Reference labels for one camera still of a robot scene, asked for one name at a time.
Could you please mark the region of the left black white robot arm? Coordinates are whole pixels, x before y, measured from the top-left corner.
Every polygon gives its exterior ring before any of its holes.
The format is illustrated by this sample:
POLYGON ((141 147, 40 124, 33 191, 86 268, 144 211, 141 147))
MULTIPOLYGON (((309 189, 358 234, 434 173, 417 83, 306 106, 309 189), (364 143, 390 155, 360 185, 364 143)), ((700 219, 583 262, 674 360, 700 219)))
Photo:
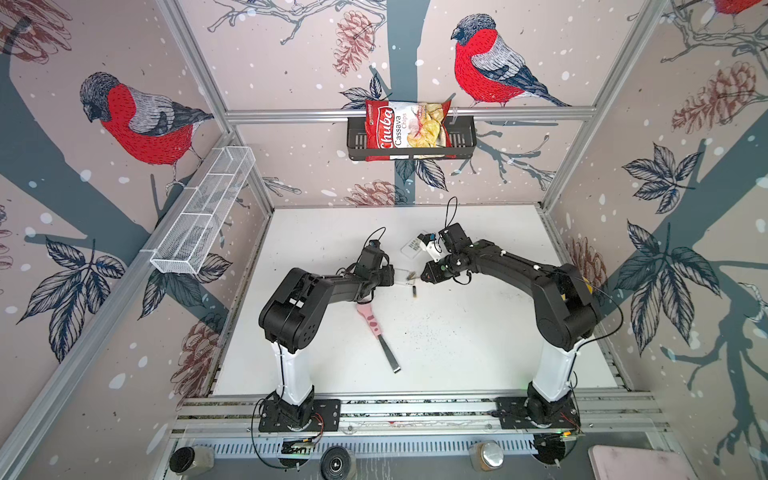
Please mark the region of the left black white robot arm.
POLYGON ((378 339, 372 308, 375 290, 395 284, 395 269, 378 239, 369 240, 357 260, 336 275, 291 269, 262 309, 258 323, 277 358, 283 404, 298 409, 312 401, 314 385, 300 351, 314 340, 329 305, 351 302, 378 339))

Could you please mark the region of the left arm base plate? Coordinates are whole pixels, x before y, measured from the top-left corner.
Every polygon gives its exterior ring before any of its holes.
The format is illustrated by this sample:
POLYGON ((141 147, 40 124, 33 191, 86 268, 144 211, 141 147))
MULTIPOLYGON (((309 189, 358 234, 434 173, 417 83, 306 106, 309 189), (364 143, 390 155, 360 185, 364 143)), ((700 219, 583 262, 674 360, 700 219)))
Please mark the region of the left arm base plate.
POLYGON ((339 429, 341 402, 309 396, 299 405, 270 396, 256 409, 260 433, 336 432, 339 429))

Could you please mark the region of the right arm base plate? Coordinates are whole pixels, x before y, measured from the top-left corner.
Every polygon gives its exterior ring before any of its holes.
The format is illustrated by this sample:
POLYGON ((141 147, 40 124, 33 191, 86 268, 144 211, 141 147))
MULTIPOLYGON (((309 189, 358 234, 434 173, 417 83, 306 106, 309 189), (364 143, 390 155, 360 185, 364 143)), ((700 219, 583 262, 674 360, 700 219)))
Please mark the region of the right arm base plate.
POLYGON ((495 403, 492 416, 500 421, 504 430, 574 430, 581 426, 573 395, 557 402, 547 402, 538 397, 499 397, 495 403))

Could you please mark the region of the white remote green buttons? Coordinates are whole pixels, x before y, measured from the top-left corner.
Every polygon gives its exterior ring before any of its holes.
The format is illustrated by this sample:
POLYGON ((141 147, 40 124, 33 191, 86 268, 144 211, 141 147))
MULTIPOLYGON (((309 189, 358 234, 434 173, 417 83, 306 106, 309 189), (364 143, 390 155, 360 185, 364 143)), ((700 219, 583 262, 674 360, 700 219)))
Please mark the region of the white remote green buttons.
POLYGON ((425 244, 419 236, 409 240, 401 249, 401 254, 409 260, 417 258, 425 252, 425 244))

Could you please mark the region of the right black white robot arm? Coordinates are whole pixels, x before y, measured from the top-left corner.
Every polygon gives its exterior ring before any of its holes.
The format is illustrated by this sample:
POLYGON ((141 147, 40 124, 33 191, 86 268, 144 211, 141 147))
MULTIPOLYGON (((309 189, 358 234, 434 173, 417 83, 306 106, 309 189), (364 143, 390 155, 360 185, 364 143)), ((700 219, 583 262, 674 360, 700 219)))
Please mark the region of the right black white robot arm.
POLYGON ((552 424, 573 403, 570 377, 578 350, 593 340, 591 335, 602 321, 590 284, 572 264, 537 263, 489 240, 473 241, 458 223, 438 233, 422 233, 417 242, 432 257, 420 275, 426 283, 457 280, 462 273, 482 274, 532 298, 544 344, 525 407, 535 424, 552 424))

